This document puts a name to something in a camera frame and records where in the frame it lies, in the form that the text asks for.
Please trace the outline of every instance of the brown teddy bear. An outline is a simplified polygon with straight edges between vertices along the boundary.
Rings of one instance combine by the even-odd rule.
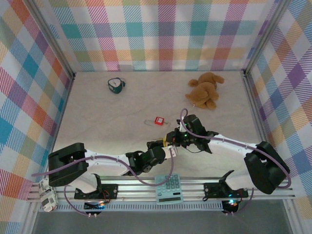
[[[219,99],[219,94],[216,92],[216,83],[224,83],[224,78],[211,72],[206,72],[198,80],[192,79],[189,81],[189,86],[196,86],[196,88],[190,94],[186,94],[185,97],[196,107],[214,110],[216,108],[214,101]]]

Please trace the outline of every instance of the calculator display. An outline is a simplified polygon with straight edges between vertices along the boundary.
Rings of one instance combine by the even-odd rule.
[[[180,197],[170,197],[170,198],[162,198],[159,199],[159,202],[165,202],[165,201],[180,201]]]

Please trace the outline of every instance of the marble-patterned surface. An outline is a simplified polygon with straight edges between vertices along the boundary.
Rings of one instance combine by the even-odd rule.
[[[76,142],[87,149],[107,154],[145,151],[146,142],[162,138],[177,126],[182,108],[199,117],[206,130],[248,143],[259,139],[248,105],[240,72],[216,72],[225,78],[218,85],[217,109],[201,110],[185,98],[192,90],[187,85],[203,72],[98,72],[78,73],[69,97],[54,150]],[[107,80],[126,79],[120,94],[109,91]],[[146,119],[156,116],[171,122],[170,126],[148,126]],[[230,156],[206,152],[192,154],[178,149],[174,172],[182,176],[222,176],[231,169],[242,168],[243,161]],[[148,174],[168,173],[171,161],[154,167]]]

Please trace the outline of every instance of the colorful checkered backdrop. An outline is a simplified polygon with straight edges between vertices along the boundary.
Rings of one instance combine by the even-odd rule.
[[[22,0],[0,5],[0,234],[15,234],[70,80]]]
[[[312,230],[312,0],[293,0],[252,71],[269,140]]]
[[[274,0],[36,2],[77,71],[240,70],[276,6]]]

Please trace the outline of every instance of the calculator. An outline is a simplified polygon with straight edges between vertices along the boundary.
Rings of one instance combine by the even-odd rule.
[[[166,178],[168,178],[167,175],[156,175],[155,184],[165,181]],[[178,174],[172,174],[166,183],[156,187],[156,201],[159,205],[183,202],[180,176]]]

